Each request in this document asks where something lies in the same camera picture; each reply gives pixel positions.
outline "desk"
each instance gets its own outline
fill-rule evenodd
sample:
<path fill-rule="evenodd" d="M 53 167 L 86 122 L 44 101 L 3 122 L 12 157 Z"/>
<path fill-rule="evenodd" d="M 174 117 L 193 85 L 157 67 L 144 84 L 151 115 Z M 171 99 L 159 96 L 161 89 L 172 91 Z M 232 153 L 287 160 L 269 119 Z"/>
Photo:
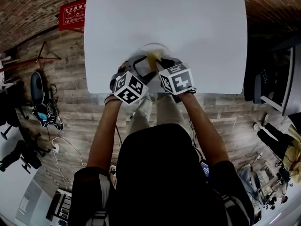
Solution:
<path fill-rule="evenodd" d="M 244 0 L 87 0 L 89 92 L 110 92 L 117 68 L 149 43 L 165 45 L 170 56 L 188 63 L 199 93 L 242 92 L 247 53 Z"/>

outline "wooden floor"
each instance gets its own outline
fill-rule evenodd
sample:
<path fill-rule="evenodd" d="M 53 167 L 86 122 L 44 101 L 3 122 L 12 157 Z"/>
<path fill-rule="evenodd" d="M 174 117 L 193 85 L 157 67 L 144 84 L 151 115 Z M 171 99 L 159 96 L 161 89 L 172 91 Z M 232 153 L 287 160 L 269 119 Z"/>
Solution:
<path fill-rule="evenodd" d="M 68 140 L 82 155 L 83 162 L 86 164 L 90 146 L 98 122 L 102 116 L 106 94 L 90 94 L 87 90 L 83 34 L 55 30 L 39 36 L 18 48 L 18 56 L 21 61 L 36 57 L 43 41 L 47 41 L 47 46 L 42 56 L 54 57 L 54 55 L 57 55 L 62 58 L 59 62 L 41 64 L 44 66 L 44 73 L 47 76 L 48 84 L 53 83 L 57 87 L 55 97 L 59 98 L 59 115 L 65 125 L 64 130 L 61 132 L 58 132 L 55 127 L 49 126 L 50 139 L 52 140 L 60 136 Z M 99 66 L 104 66 L 101 64 L 101 58 L 99 58 L 99 64 Z M 30 99 L 30 77 L 38 68 L 38 65 L 28 66 L 8 73 L 6 76 L 20 77 L 25 83 L 25 97 Z M 243 94 L 219 95 L 198 93 L 196 97 L 224 139 L 230 159 L 236 168 L 239 168 L 250 160 L 252 162 L 255 158 L 255 155 L 253 157 L 246 157 L 247 153 L 260 144 L 259 138 L 252 129 L 254 121 L 261 120 L 264 114 L 269 112 L 271 115 L 271 124 L 279 127 L 281 131 L 287 131 L 290 124 L 289 119 L 283 121 L 284 118 L 281 114 L 269 105 L 254 105 L 251 102 L 246 102 Z M 137 105 L 123 105 L 121 107 L 117 126 L 122 140 L 126 137 L 130 116 L 136 107 Z M 185 107 L 182 104 L 179 104 L 178 107 L 188 122 L 188 114 Z M 41 133 L 42 137 L 39 139 L 39 145 L 44 148 L 51 148 L 47 129 L 41 127 L 38 120 L 32 116 L 32 109 L 30 107 L 24 107 L 24 110 L 29 115 L 29 120 L 25 121 L 23 118 L 20 118 L 21 124 L 29 128 L 32 135 L 38 132 Z M 153 107 L 150 123 L 151 125 L 156 124 L 155 107 Z M 82 165 L 79 156 L 70 145 L 60 140 L 57 142 L 61 145 L 60 151 L 57 154 L 59 167 L 68 179 L 68 189 L 71 190 L 74 173 L 81 169 Z M 118 153 L 119 148 L 118 135 L 115 133 L 114 152 Z M 271 164 L 274 164 L 276 161 L 274 155 L 264 143 L 256 147 L 249 156 L 252 156 L 255 152 L 263 152 L 262 159 L 269 161 Z M 118 154 L 115 153 L 112 156 L 112 163 L 116 163 L 118 159 Z M 47 154 L 41 160 L 54 179 L 62 188 L 65 188 L 62 176 L 55 165 L 56 159 L 53 152 Z M 259 160 L 255 162 L 254 166 L 260 167 L 263 163 L 264 161 Z M 38 170 L 34 180 L 50 196 L 53 196 L 58 188 L 57 184 L 46 173 L 44 167 Z"/>

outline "sneaker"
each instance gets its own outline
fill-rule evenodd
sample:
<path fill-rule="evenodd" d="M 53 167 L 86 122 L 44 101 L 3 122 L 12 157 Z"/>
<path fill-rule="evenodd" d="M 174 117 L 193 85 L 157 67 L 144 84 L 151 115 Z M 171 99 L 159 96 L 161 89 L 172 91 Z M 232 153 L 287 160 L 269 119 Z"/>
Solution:
<path fill-rule="evenodd" d="M 111 166 L 110 166 L 110 173 L 113 174 L 114 176 L 115 176 L 115 174 L 116 174 L 116 168 L 117 168 L 117 167 L 116 167 L 115 165 L 111 165 Z"/>
<path fill-rule="evenodd" d="M 259 127 L 259 125 L 258 125 L 257 123 L 254 123 L 254 124 L 253 124 L 253 129 L 254 129 L 254 131 L 256 131 L 256 132 L 260 131 L 260 127 Z"/>
<path fill-rule="evenodd" d="M 263 123 L 262 123 L 262 126 L 265 127 L 269 122 L 269 114 L 266 113 L 264 118 L 263 118 Z"/>
<path fill-rule="evenodd" d="M 0 171 L 5 172 L 5 167 L 2 164 L 0 165 Z"/>

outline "sponge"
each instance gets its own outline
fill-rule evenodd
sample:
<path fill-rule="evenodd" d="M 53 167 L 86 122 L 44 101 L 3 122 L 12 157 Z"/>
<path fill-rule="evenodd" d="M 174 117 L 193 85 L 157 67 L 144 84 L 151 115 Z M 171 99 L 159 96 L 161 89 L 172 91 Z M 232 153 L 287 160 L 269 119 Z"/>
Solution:
<path fill-rule="evenodd" d="M 162 54 L 159 51 L 153 51 L 147 53 L 147 61 L 149 63 L 150 69 L 152 71 L 158 71 L 158 68 L 156 66 L 156 60 L 161 61 Z"/>

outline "fire extinguisher sign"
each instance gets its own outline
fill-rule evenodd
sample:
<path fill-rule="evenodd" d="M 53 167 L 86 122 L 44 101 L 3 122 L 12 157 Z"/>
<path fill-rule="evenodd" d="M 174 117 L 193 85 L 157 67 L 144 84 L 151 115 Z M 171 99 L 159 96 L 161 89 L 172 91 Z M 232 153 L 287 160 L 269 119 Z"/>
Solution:
<path fill-rule="evenodd" d="M 59 30 L 74 30 L 85 25 L 86 0 L 61 6 Z"/>

